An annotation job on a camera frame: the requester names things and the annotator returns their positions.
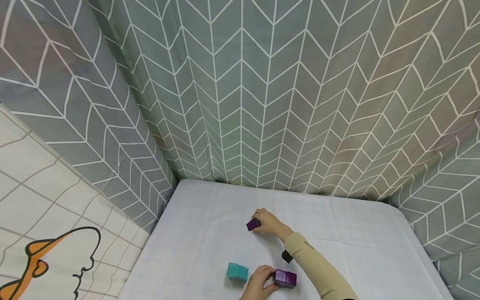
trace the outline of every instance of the gray curtain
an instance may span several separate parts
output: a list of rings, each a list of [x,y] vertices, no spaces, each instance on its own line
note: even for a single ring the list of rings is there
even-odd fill
[[[390,198],[412,224],[456,299],[480,299],[480,131],[459,133]]]
[[[479,13],[0,0],[0,101],[149,232],[181,178],[393,194],[455,297],[478,299]]]
[[[478,1],[90,3],[179,178],[382,199],[479,107]]]
[[[177,180],[87,3],[0,0],[0,102],[152,232]]]

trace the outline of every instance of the sleeve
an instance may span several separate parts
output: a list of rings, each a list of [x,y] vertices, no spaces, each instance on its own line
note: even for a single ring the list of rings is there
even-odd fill
[[[285,250],[307,274],[322,300],[359,300],[343,276],[298,232],[285,241]]]

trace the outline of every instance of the orange cartoon character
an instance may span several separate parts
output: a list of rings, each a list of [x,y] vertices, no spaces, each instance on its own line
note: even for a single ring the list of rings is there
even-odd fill
[[[77,299],[82,276],[93,267],[99,243],[100,232],[95,227],[29,243],[22,278],[1,287],[0,300]]]

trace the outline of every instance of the toy block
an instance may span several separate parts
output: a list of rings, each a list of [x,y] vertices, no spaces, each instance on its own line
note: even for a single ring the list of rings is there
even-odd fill
[[[228,263],[227,277],[229,279],[247,282],[248,268],[243,265]]]
[[[297,274],[277,269],[273,282],[281,288],[294,288],[297,285]]]
[[[260,220],[252,219],[250,220],[250,222],[247,223],[247,228],[248,228],[248,231],[252,231],[257,227],[260,227],[261,225],[262,223],[260,223]]]
[[[287,250],[284,250],[282,252],[282,258],[284,261],[287,262],[287,264],[289,264],[293,259],[293,257],[290,255],[290,253],[287,252]]]

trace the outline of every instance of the child's hand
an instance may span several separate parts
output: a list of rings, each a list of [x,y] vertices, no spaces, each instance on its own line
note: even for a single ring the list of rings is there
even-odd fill
[[[275,272],[269,265],[261,265],[250,277],[247,288],[239,300],[265,300],[279,287],[271,284],[264,288],[265,281]]]
[[[262,232],[277,236],[283,243],[293,231],[287,225],[280,222],[276,216],[268,212],[265,208],[255,210],[252,218],[260,220],[262,225],[253,230],[253,232]]]

